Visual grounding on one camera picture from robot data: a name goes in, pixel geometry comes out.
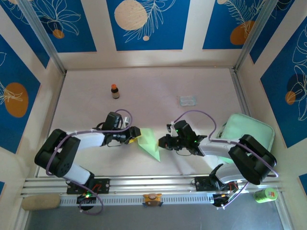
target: small brown bottle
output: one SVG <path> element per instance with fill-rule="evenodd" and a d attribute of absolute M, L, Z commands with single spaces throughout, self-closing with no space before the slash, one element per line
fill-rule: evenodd
<path fill-rule="evenodd" d="M 114 99 L 119 98 L 119 91 L 118 91 L 116 84 L 111 85 L 111 92 L 112 92 L 112 97 Z"/>

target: orange circle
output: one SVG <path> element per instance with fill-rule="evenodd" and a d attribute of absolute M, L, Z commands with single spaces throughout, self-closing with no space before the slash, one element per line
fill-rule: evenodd
<path fill-rule="evenodd" d="M 243 45 L 254 26 L 255 21 L 247 21 L 238 25 L 230 35 L 230 42 L 234 45 Z"/>
<path fill-rule="evenodd" d="M 63 31 L 58 30 L 58 29 L 54 30 L 54 31 L 52 32 L 52 34 L 53 34 L 53 36 L 55 36 L 55 37 L 58 38 L 58 39 L 62 39 L 62 38 L 65 36 L 65 34 L 63 33 Z"/>
<path fill-rule="evenodd" d="M 286 94 L 286 102 L 289 104 L 289 105 L 292 105 L 294 102 L 295 102 L 295 93 L 292 92 L 292 91 L 289 91 L 287 94 Z"/>
<path fill-rule="evenodd" d="M 4 101 L 6 110 L 14 117 L 23 117 L 27 112 L 29 104 L 27 90 L 22 84 L 16 82 L 8 84 L 5 89 L 8 91 L 4 92 L 4 95 L 8 96 Z"/>

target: gray floor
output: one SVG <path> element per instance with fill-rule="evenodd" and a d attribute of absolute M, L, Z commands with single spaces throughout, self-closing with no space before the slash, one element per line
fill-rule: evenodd
<path fill-rule="evenodd" d="M 77 207 L 34 211 L 26 230 L 282 230 L 274 202 L 242 194 L 226 210 L 213 205 L 106 206 L 100 216 Z"/>

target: green paper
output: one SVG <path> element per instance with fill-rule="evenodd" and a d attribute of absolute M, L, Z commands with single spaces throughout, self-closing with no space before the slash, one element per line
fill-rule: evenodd
<path fill-rule="evenodd" d="M 146 152 L 160 161 L 160 153 L 157 141 L 154 136 L 154 131 L 151 128 L 141 128 L 141 136 L 138 138 L 138 144 Z"/>

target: beige sponge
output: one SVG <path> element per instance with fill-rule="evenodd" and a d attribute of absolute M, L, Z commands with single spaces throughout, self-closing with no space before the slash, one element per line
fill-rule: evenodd
<path fill-rule="evenodd" d="M 60 200 L 59 194 L 33 195 L 24 198 L 21 207 L 25 211 L 53 209 L 59 206 Z"/>

